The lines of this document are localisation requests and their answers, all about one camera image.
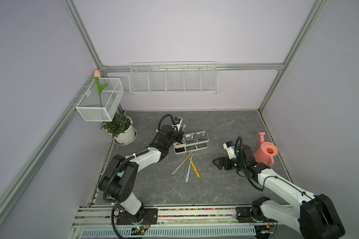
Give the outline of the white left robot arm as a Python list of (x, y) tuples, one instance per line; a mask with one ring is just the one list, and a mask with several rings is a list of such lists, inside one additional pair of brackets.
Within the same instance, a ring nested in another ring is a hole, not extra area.
[(98, 183), (103, 192), (103, 201), (134, 217), (141, 216), (144, 205), (133, 192), (137, 174), (144, 168), (162, 161), (175, 142), (181, 142), (181, 123), (161, 126), (152, 144), (147, 149), (128, 157), (116, 155), (106, 168)]

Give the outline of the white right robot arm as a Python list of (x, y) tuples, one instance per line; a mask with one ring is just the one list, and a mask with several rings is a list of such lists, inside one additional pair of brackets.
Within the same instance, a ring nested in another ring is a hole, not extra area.
[(228, 155), (212, 161), (219, 170), (243, 172), (255, 189), (268, 188), (289, 203), (284, 206), (261, 197), (251, 204), (253, 221), (275, 220), (305, 239), (339, 239), (345, 235), (345, 228), (328, 196), (313, 194), (281, 177), (267, 164), (256, 161), (248, 145), (229, 141), (223, 146)]

